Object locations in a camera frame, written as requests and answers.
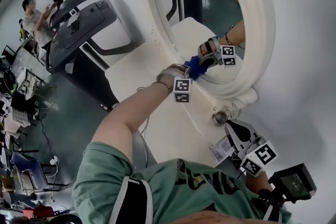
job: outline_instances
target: blue chair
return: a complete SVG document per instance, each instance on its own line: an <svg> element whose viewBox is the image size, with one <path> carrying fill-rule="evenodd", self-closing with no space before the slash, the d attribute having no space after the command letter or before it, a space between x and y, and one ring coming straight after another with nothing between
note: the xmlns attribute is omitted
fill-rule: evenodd
<svg viewBox="0 0 336 224"><path fill-rule="evenodd" d="M29 171L32 177L35 191L60 191L60 189L47 189L47 186L67 186L64 184L49 183L45 172L42 169L41 163L32 157L25 156L19 152L14 152L12 155L12 162L20 173Z"/></svg>

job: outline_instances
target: red object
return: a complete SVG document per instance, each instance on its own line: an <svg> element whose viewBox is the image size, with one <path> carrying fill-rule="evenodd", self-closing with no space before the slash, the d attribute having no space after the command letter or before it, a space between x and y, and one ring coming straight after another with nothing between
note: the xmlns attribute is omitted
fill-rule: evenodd
<svg viewBox="0 0 336 224"><path fill-rule="evenodd" d="M52 207L51 206L44 206L44 205L40 205L40 206L36 207L35 209L25 208L25 209L23 209L23 214L28 219L32 219L32 218L44 219L44 218L50 218L50 217L55 216L55 213L54 213L54 210L52 209Z"/></svg>

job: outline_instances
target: circular mirror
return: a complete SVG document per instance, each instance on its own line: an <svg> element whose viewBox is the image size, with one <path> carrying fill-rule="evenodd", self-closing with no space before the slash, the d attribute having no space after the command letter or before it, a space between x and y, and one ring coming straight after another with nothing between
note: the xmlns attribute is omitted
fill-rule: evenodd
<svg viewBox="0 0 336 224"><path fill-rule="evenodd" d="M210 83L226 84L233 81L242 67L245 54L245 27L239 1L160 1L176 40L175 49L183 60L189 61L194 55L202 58L210 52L220 50L214 42L208 43L213 37L218 37L220 45L233 45L222 48L228 55L223 54L220 65L208 68L207 76L201 75Z"/></svg>
<svg viewBox="0 0 336 224"><path fill-rule="evenodd" d="M236 45L236 64L211 67L197 79L208 93L221 99L242 96L264 73L275 36L272 0L141 1L155 43L168 48L179 63L198 55L198 48L209 37L218 35L223 40L228 33L228 39ZM237 44L229 34L231 25L235 26L231 31L245 31L238 35Z"/></svg>

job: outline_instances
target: gray floor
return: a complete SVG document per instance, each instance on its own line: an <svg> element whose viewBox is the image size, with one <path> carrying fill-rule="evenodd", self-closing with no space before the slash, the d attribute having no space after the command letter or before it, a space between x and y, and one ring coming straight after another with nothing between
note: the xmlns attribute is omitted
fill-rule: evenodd
<svg viewBox="0 0 336 224"><path fill-rule="evenodd" d="M71 187L76 179L79 165L82 160L82 154L86 146L90 143L98 125L107 115L99 103L82 92L59 74L49 76L47 84L41 86L37 94L47 98L38 98L40 108L47 108L53 102L55 104L48 110L40 109L40 117L44 125L42 133L40 122L35 122L36 126L29 126L23 131L28 134L27 137L20 137L20 145L26 150L39 150L38 153L28 154L37 158L41 163L48 164L51 155L56 155L60 159L59 171L55 183L69 184L61 192L55 192L53 198L55 203L51 203L54 209L62 210L62 207L71 210L73 201L71 198ZM133 141L133 161L136 169L145 168L146 153L143 141L140 138L140 132L134 135ZM148 165L155 163L149 150ZM50 203L51 193L41 196L43 203Z"/></svg>
<svg viewBox="0 0 336 224"><path fill-rule="evenodd" d="M238 0L203 0L203 24L222 38L231 25L243 19L241 11ZM236 53L244 58L243 49L236 47Z"/></svg>

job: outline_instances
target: green shirt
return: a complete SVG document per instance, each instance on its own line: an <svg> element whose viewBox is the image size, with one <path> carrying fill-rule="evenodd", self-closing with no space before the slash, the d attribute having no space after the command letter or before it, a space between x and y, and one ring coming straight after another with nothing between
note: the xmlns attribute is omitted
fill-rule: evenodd
<svg viewBox="0 0 336 224"><path fill-rule="evenodd" d="M133 173L128 158L103 143L88 145L72 192L84 224L107 224L124 176L149 183L153 195L153 224L169 223L213 208L237 218L262 219L251 203L257 195L244 183L206 165L174 159ZM283 210L283 222L290 213Z"/></svg>

